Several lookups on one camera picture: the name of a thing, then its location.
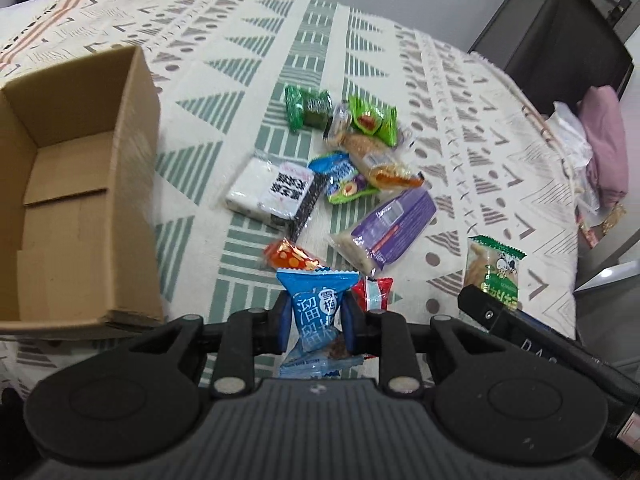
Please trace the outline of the white black snack packet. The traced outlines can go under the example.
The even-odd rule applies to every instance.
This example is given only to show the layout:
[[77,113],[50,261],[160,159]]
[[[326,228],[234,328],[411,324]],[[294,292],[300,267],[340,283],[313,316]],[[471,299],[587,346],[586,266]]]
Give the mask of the white black snack packet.
[[256,151],[230,184],[224,203],[296,242],[328,184],[326,174]]

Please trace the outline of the orange bread packet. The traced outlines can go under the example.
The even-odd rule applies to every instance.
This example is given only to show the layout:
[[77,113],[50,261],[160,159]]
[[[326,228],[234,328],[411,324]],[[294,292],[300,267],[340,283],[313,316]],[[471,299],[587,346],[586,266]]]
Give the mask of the orange bread packet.
[[364,133],[343,132],[328,143],[345,152],[363,177],[381,191],[420,188],[424,179],[405,165],[378,138]]

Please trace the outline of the red white snack packet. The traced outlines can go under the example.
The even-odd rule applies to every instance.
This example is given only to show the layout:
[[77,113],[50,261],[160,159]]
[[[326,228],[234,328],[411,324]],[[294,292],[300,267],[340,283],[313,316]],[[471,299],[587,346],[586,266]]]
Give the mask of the red white snack packet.
[[352,286],[352,294],[363,312],[388,309],[390,293],[394,280],[392,278],[360,278]]

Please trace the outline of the green peanut snack packet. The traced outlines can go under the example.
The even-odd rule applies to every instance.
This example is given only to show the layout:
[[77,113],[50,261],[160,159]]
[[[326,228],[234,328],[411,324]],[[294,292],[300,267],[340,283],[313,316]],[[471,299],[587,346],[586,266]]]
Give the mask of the green peanut snack packet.
[[518,268],[525,252],[486,235],[469,238],[464,286],[473,285],[506,307],[518,307]]

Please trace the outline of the orange snack packet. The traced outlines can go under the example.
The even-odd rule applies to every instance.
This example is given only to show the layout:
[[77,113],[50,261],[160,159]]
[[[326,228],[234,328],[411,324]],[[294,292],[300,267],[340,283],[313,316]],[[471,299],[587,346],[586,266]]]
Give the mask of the orange snack packet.
[[315,271],[324,267],[323,262],[288,238],[270,243],[262,252],[265,262],[273,269]]

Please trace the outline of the purple wafer packet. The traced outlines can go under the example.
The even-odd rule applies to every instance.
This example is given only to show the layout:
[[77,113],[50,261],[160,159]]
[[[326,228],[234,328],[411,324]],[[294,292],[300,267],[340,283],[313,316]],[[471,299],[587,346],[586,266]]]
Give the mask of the purple wafer packet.
[[404,255],[436,210],[427,188],[409,188],[351,228],[332,234],[331,244],[360,273],[375,278]]

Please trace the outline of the blue green snack packet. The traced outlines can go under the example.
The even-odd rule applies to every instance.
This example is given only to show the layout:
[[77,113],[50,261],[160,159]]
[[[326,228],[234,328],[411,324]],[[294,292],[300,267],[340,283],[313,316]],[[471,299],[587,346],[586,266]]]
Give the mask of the blue green snack packet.
[[360,197],[378,194],[378,189],[350,161],[349,154],[334,152],[311,160],[308,168],[328,178],[326,199],[331,205],[341,205]]

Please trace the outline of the brown cardboard box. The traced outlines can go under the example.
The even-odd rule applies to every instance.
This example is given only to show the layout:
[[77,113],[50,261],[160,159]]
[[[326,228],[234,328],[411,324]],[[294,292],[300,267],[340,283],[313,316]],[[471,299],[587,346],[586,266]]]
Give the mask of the brown cardboard box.
[[162,320],[151,222],[159,128],[137,47],[2,87],[3,337],[121,337]]

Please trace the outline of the white plastic bag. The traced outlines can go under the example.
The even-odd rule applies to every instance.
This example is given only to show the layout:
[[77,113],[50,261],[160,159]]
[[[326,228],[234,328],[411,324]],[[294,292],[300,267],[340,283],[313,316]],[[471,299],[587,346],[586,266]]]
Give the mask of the white plastic bag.
[[547,120],[547,125],[560,144],[564,162],[572,172],[578,206],[587,214],[596,214],[600,209],[600,200],[587,174],[593,150],[587,141],[585,129],[567,104],[555,101],[553,105],[554,112]]

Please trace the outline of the bright green snack packet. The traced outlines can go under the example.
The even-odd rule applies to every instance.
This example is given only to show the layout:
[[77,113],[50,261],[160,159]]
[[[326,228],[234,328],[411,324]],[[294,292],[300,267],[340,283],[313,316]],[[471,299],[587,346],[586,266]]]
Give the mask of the bright green snack packet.
[[359,96],[350,96],[348,107],[355,127],[368,136],[376,136],[390,148],[398,144],[397,108],[379,108]]

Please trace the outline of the small clear snack packet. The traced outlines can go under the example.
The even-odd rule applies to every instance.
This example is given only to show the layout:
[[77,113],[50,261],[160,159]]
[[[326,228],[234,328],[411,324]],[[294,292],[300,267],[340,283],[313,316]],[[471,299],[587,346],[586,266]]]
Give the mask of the small clear snack packet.
[[347,103],[341,102],[334,108],[332,117],[326,124],[323,137],[326,140],[340,138],[352,125],[352,114],[350,114]]

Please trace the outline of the dark green snack packet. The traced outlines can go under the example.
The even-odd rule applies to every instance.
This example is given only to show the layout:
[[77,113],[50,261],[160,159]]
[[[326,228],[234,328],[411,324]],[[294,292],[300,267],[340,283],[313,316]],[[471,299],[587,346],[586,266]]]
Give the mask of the dark green snack packet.
[[316,91],[286,86],[285,110],[288,128],[298,131],[308,127],[323,130],[333,115],[333,102],[326,90]]

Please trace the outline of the pink cloth pile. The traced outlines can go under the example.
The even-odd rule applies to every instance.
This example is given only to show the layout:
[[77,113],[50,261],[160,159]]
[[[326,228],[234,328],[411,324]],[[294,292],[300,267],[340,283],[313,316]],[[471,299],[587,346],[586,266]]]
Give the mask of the pink cloth pile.
[[626,132],[614,89],[590,87],[579,104],[578,119],[592,149],[588,181],[598,192],[600,204],[612,208],[629,188]]

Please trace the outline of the black chair back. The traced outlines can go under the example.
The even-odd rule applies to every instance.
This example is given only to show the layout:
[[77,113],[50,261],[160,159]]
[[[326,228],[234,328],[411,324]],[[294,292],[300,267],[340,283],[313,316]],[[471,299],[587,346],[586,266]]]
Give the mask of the black chair back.
[[634,72],[623,41],[591,0],[506,0],[471,48],[544,115],[576,110],[590,88],[622,96]]

